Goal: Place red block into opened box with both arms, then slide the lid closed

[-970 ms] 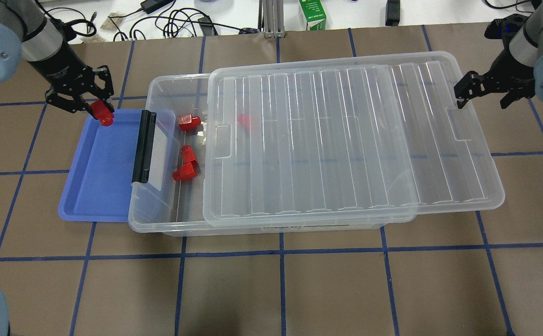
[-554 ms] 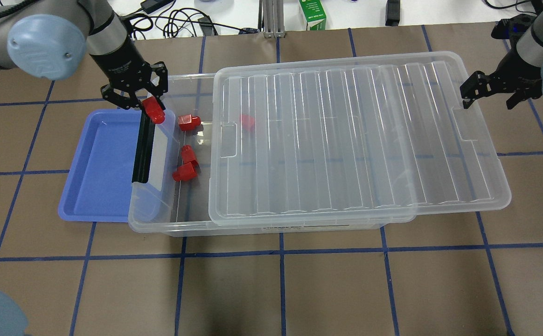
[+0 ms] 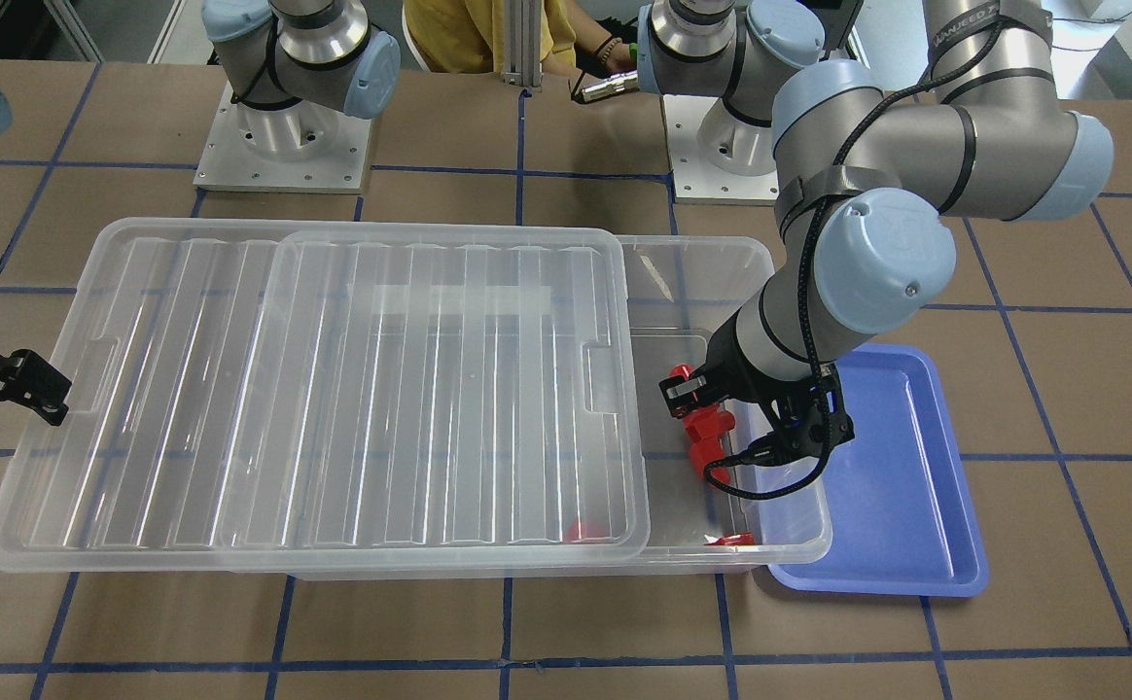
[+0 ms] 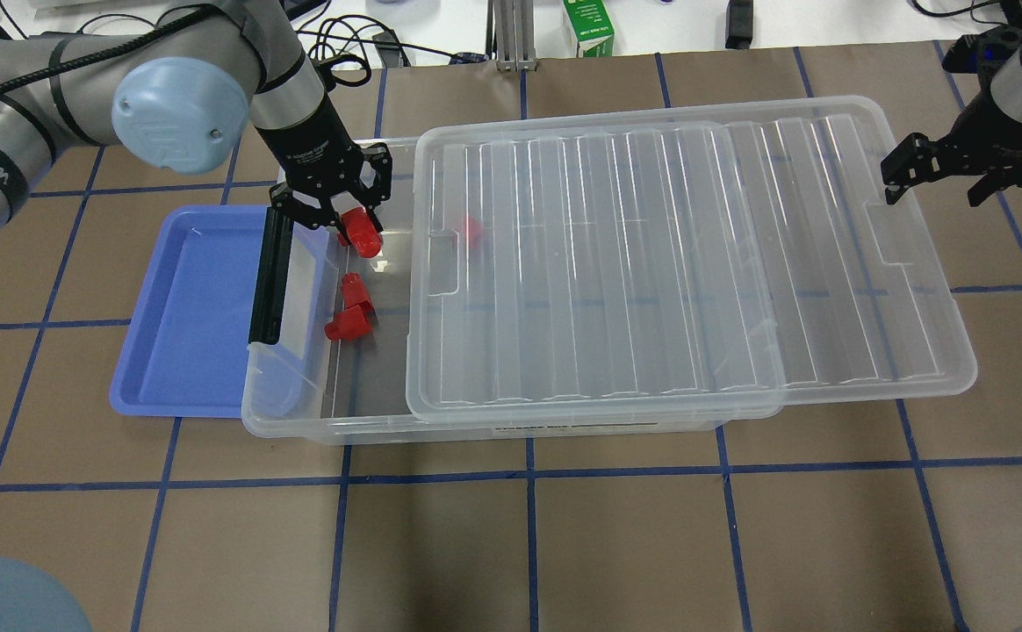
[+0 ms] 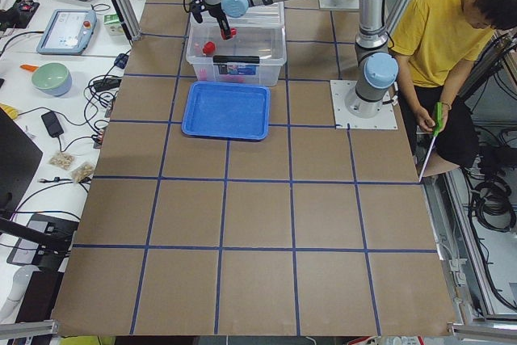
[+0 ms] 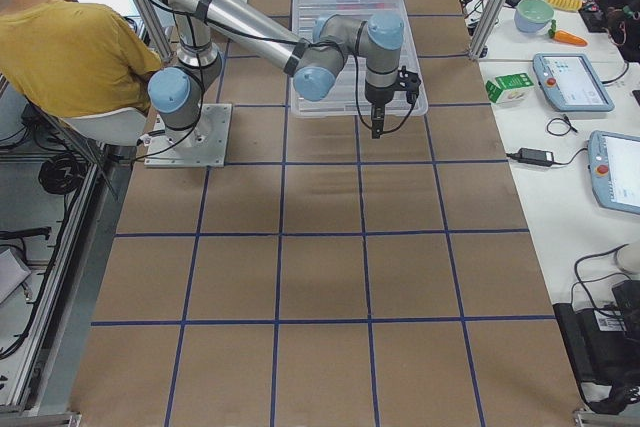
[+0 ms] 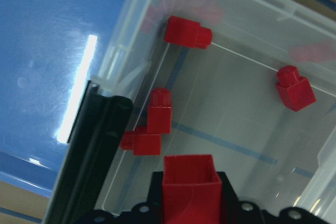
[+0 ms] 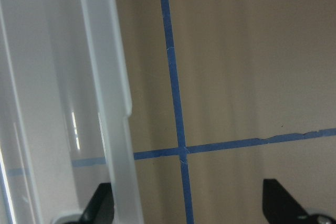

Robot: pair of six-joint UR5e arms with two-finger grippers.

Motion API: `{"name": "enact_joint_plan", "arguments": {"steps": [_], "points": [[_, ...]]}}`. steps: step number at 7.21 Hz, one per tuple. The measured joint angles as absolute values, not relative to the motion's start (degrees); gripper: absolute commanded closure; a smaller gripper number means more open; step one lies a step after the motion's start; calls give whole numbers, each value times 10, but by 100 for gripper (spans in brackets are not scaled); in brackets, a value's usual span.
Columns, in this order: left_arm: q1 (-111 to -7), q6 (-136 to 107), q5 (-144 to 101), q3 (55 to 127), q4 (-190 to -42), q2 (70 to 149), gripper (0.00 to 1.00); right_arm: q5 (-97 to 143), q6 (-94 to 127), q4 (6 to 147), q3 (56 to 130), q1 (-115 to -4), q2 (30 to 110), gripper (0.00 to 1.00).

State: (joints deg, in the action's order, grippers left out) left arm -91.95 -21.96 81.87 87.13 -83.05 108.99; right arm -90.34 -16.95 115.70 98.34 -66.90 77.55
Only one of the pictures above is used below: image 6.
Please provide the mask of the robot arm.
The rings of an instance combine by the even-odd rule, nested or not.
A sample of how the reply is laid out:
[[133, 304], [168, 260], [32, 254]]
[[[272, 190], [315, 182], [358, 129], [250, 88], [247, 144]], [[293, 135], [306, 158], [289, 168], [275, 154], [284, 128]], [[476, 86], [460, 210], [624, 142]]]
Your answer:
[[213, 28], [280, 68], [308, 101], [329, 94], [350, 57], [364, 59], [365, 98], [371, 105], [366, 126], [373, 138], [388, 134], [385, 112], [396, 93], [405, 92], [409, 105], [417, 102], [420, 79], [400, 64], [404, 22], [393, 12], [377, 12], [367, 20], [329, 14], [316, 21], [307, 40], [243, 0], [159, 1], [186, 20], [189, 35], [197, 24]]

